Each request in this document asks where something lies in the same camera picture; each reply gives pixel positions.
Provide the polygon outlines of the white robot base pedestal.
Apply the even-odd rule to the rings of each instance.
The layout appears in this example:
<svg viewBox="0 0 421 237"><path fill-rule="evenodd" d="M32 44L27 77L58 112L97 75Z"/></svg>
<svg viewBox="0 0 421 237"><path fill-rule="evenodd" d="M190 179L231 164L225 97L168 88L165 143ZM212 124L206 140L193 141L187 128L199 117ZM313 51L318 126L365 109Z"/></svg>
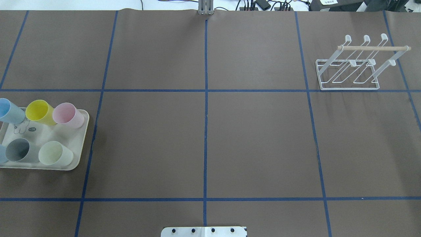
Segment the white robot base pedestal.
<svg viewBox="0 0 421 237"><path fill-rule="evenodd" d="M165 227L161 237L247 237L243 226Z"/></svg>

